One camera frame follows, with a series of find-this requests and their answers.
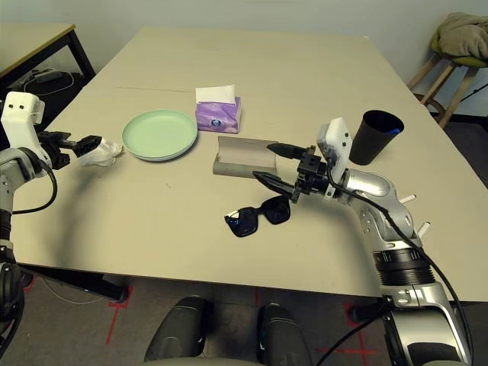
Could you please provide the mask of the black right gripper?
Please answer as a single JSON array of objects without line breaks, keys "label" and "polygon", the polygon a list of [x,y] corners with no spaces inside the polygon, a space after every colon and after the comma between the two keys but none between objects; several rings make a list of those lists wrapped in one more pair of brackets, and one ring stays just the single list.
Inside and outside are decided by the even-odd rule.
[{"label": "black right gripper", "polygon": [[297,180],[294,186],[269,172],[253,171],[255,179],[266,188],[285,196],[289,201],[298,202],[302,194],[319,194],[325,199],[334,195],[327,172],[329,165],[316,156],[315,146],[302,148],[286,143],[270,143],[268,149],[287,159],[299,159]]}]

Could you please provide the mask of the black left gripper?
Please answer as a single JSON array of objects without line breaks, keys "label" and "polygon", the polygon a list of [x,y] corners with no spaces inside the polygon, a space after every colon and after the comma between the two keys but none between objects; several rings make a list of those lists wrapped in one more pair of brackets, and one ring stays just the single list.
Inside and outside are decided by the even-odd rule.
[{"label": "black left gripper", "polygon": [[50,157],[53,170],[59,170],[70,163],[67,153],[61,149],[70,149],[77,157],[84,156],[98,148],[102,141],[101,136],[90,135],[76,142],[70,140],[70,133],[42,131],[37,134],[41,147]]}]

